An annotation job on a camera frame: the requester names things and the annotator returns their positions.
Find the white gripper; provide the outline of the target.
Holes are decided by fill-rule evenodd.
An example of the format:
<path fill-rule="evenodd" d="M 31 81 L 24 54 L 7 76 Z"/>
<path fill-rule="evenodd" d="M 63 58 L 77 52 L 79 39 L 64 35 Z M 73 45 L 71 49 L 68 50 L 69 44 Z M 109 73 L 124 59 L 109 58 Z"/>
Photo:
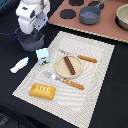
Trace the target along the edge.
<path fill-rule="evenodd" d="M 39 31 L 48 21 L 49 2 L 20 2 L 16 15 L 20 29 L 25 34 L 31 34 L 34 29 Z"/>

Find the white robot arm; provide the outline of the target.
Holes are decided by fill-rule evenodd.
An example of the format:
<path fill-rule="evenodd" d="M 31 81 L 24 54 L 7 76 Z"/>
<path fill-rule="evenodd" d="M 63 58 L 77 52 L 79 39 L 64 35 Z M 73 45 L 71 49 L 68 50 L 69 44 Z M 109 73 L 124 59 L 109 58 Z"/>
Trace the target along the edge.
<path fill-rule="evenodd" d="M 39 31 L 48 21 L 49 11 L 49 0 L 21 0 L 16 9 L 21 31 L 25 34 L 31 34 L 34 29 Z"/>

